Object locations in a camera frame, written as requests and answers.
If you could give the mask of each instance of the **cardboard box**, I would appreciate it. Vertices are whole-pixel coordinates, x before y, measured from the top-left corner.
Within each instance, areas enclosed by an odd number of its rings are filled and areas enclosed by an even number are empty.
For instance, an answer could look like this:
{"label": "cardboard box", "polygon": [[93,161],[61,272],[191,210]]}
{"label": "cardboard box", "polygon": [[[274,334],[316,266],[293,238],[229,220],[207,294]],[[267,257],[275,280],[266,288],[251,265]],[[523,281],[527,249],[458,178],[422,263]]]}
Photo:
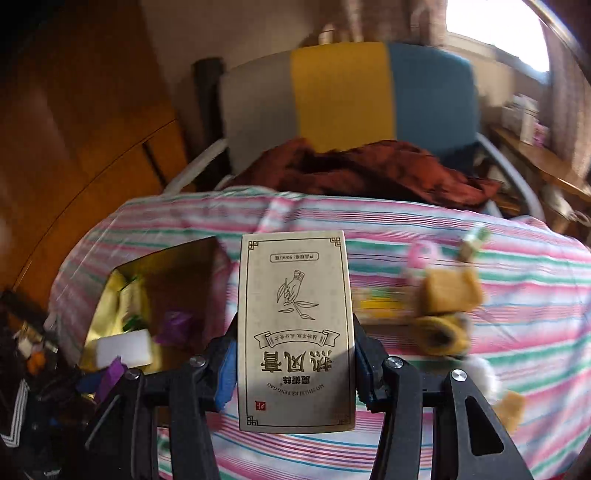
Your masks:
{"label": "cardboard box", "polygon": [[119,291],[136,275],[144,279],[148,330],[154,337],[167,310],[191,312],[196,327],[190,348],[165,347],[152,340],[153,362],[142,367],[145,373],[177,368],[195,353],[202,352],[215,336],[226,328],[226,285],[230,272],[228,256],[215,237],[195,240],[137,258],[115,268],[96,306],[88,331],[80,367],[94,371],[95,340],[122,333],[122,322],[116,319]]}

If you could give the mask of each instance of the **metal screw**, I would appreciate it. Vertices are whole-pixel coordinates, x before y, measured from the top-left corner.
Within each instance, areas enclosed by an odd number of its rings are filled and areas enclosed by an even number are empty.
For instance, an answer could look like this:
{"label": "metal screw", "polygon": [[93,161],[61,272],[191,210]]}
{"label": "metal screw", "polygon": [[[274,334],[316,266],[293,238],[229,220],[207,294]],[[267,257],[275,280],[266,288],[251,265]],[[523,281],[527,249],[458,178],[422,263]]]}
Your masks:
{"label": "metal screw", "polygon": [[137,368],[131,368],[125,372],[125,378],[127,380],[137,380],[139,378],[140,371]]}
{"label": "metal screw", "polygon": [[386,359],[386,362],[391,368],[402,368],[404,365],[404,360],[402,360],[399,356],[389,356]]}
{"label": "metal screw", "polygon": [[191,359],[189,360],[189,365],[191,365],[191,367],[193,368],[200,368],[203,365],[205,365],[205,357],[203,355],[195,355],[192,356]]}
{"label": "metal screw", "polygon": [[468,376],[466,375],[466,372],[464,372],[464,370],[456,368],[452,371],[452,378],[458,382],[463,382],[465,379],[468,378]]}

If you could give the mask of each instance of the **hand illustration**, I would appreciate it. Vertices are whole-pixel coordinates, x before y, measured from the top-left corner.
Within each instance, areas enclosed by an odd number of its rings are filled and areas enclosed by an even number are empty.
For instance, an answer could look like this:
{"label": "hand illustration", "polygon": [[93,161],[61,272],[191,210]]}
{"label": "hand illustration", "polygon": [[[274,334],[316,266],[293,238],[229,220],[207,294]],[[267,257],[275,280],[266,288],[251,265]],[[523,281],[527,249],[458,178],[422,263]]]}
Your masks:
{"label": "hand illustration", "polygon": [[303,279],[304,273],[296,270],[294,272],[294,279],[287,284],[285,292],[283,293],[283,297],[285,298],[283,305],[289,305],[297,298],[297,295],[300,292],[301,281]]}
{"label": "hand illustration", "polygon": [[293,280],[291,280],[291,282],[287,283],[287,279],[285,279],[285,282],[281,284],[279,290],[277,290],[277,303],[279,303],[279,300],[283,298],[283,305],[293,305],[293,308],[287,308],[279,311],[281,313],[291,313],[295,310],[301,318],[307,320],[314,320],[313,317],[311,317],[307,313],[303,313],[300,309],[309,309],[312,307],[317,307],[318,304],[310,303],[309,301],[296,301],[298,293],[300,293],[301,281],[303,279],[304,273],[300,270],[296,270],[294,272],[294,278]]}

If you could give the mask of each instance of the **red cloth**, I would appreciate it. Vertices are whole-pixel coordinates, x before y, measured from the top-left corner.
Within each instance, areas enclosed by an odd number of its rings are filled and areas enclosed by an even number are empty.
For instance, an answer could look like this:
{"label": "red cloth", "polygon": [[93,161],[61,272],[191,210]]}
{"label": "red cloth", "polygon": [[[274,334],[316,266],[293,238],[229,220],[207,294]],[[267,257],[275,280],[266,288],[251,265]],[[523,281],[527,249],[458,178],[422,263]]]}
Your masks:
{"label": "red cloth", "polygon": [[445,168],[408,142],[382,140],[344,152],[317,153],[305,138],[268,150],[229,183],[280,192],[370,197],[479,210],[497,193],[495,180]]}

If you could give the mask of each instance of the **pink and green striped fabric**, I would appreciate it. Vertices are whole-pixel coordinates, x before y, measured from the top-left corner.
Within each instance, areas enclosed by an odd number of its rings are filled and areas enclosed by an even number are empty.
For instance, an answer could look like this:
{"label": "pink and green striped fabric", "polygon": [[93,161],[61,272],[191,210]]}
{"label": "pink and green striped fabric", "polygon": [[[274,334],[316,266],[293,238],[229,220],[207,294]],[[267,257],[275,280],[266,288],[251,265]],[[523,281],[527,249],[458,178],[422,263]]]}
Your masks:
{"label": "pink and green striped fabric", "polygon": [[[401,284],[409,245],[432,240],[452,257],[475,222],[492,236],[475,265],[485,304],[472,314],[473,352],[487,358],[504,387],[522,393],[527,409],[515,444],[536,479],[563,472],[591,427],[591,254],[531,218],[503,220],[414,203],[276,193],[265,189],[134,199],[76,245],[51,291],[63,352],[80,356],[92,314],[113,267],[189,240],[215,235],[232,261],[227,288],[218,285],[229,324],[236,312],[243,233],[342,229],[353,286]],[[419,366],[418,355],[396,332],[379,335],[389,353]],[[351,432],[316,435],[242,433],[236,398],[209,416],[223,478],[366,479],[383,416],[358,404]],[[432,414],[424,414],[420,478],[430,476]],[[161,438],[166,451],[166,433]],[[161,474],[170,476],[170,459]]]}

